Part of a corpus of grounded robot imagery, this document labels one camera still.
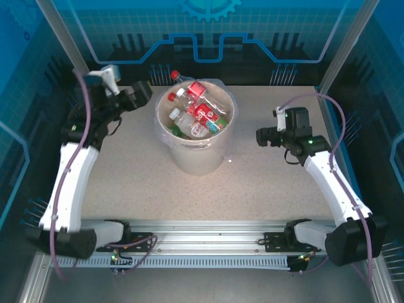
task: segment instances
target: plastic bottle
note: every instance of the plastic bottle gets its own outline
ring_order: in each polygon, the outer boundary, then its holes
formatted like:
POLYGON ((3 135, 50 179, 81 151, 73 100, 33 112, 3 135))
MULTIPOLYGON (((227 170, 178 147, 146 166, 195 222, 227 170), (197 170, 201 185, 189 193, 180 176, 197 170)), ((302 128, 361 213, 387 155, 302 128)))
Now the plastic bottle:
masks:
POLYGON ((218 133, 227 125, 227 122, 205 103, 199 104, 195 108, 193 116, 205 128, 209 129, 212 134, 218 133))
MULTIPOLYGON (((193 80, 189 77, 181 76, 178 71, 173 71, 171 73, 171 78, 176 82, 183 82, 188 80, 193 80)), ((225 116, 226 108, 223 104, 221 104, 218 100, 213 98, 213 96, 209 93, 209 91, 204 87, 200 82, 194 81, 192 84, 188 86, 187 91, 188 97, 192 100, 200 101, 208 104, 212 109, 215 109, 221 116, 225 116)))
POLYGON ((179 109, 173 109, 170 113, 170 119, 174 120, 174 123, 179 129, 194 140, 208 139, 211 133, 193 116, 186 112, 181 112, 179 109))
POLYGON ((169 127, 169 131, 176 137, 182 138, 185 140, 190 140, 190 137, 188 137, 186 134, 184 134, 177 125, 173 125, 169 127))
POLYGON ((168 100, 173 102, 175 107, 186 111, 191 116, 194 114, 195 102, 188 98, 185 89, 180 88, 177 93, 170 93, 168 100))

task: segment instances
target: metal base plate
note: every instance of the metal base plate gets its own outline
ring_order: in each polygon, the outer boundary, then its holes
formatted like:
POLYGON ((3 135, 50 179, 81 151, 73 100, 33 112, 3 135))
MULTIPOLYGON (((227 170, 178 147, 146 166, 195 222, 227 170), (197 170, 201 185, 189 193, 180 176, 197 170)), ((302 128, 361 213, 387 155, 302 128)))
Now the metal base plate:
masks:
POLYGON ((316 250, 315 247, 303 243, 296 243, 293 249, 290 248, 283 232, 265 232, 264 246, 267 253, 308 253, 316 250))
MULTIPOLYGON (((132 232, 131 234, 131 239, 132 242, 136 242, 139 241, 141 239, 150 237, 151 235, 153 235, 153 233, 151 232, 132 232)), ((125 253, 147 253, 148 250, 150 249, 151 243, 141 243, 139 245, 136 246, 132 246, 132 247, 128 247, 127 249, 124 250, 125 253)), ((97 248, 96 252, 98 253, 112 253, 114 250, 114 248, 112 247, 100 247, 97 248)))

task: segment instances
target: speckled countertop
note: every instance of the speckled countertop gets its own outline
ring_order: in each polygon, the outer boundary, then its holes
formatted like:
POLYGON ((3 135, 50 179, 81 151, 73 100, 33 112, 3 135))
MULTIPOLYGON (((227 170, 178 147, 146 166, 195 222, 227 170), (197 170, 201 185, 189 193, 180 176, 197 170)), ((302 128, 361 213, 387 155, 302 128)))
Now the speckled countertop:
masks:
MULTIPOLYGON (((153 87, 155 95, 163 86, 153 87)), ((106 137, 85 194, 82 218, 142 220, 332 219, 321 191, 300 165, 287 165, 283 148, 262 148, 255 131, 276 125, 272 110, 312 86, 228 86, 239 106, 234 157, 214 173, 187 175, 153 130, 155 104, 122 115, 106 137)), ((317 99, 307 107, 313 134, 328 138, 317 99)))

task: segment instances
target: black bracket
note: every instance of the black bracket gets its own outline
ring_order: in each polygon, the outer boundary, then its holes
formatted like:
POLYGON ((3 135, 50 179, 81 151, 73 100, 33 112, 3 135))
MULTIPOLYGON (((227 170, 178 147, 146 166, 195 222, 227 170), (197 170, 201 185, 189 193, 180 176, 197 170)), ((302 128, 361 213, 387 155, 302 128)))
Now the black bracket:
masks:
POLYGON ((265 246, 266 253, 309 253, 313 250, 320 251, 309 244, 295 243, 290 246, 283 232, 265 232, 264 239, 258 240, 258 244, 265 246))
MULTIPOLYGON (((138 242, 141 239, 151 237, 153 235, 152 232, 131 232, 130 241, 119 241, 115 244, 129 244, 130 242, 138 242)), ((125 249, 125 253, 147 253, 152 246, 152 241, 145 241, 139 245, 131 246, 125 249)), ((115 248, 113 247, 100 247, 96 249, 98 253, 112 253, 115 248)))

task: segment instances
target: robotic arm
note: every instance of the robotic arm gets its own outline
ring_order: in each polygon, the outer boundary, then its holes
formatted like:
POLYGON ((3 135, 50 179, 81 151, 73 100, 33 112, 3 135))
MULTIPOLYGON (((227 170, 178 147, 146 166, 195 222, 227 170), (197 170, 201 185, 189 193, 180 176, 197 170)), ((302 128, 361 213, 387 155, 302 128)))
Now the robotic arm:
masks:
POLYGON ((334 160, 335 172, 342 180, 357 203, 356 207, 338 182, 330 168, 331 147, 323 136, 313 136, 306 108, 295 107, 273 112, 278 120, 277 127, 257 130, 259 146, 285 147, 297 157, 301 166, 313 177, 320 187, 334 217, 335 228, 314 223, 309 219, 289 222, 285 228, 285 237, 290 245, 294 242, 307 243, 324 249, 334 264, 341 266, 367 257, 366 239, 363 225, 357 213, 359 208, 365 217, 372 237, 373 256, 381 251, 387 223, 383 217, 377 217, 356 195, 334 160))
MULTIPOLYGON (((79 151, 63 183, 56 220, 56 254, 74 258, 89 258, 94 250, 108 243, 129 241, 130 227, 125 222, 105 221, 93 226, 81 226, 81 207, 91 169, 108 135, 108 124, 121 123, 121 114, 148 103, 152 91, 144 81, 132 85, 132 90, 120 91, 117 66, 106 66, 85 77, 90 96, 92 118, 83 148, 79 151)), ((85 128, 85 109, 77 105, 75 115, 69 117, 62 129, 59 171, 47 209, 40 219, 39 229, 30 230, 27 238, 42 251, 49 252, 49 231, 57 185, 80 142, 85 128)))

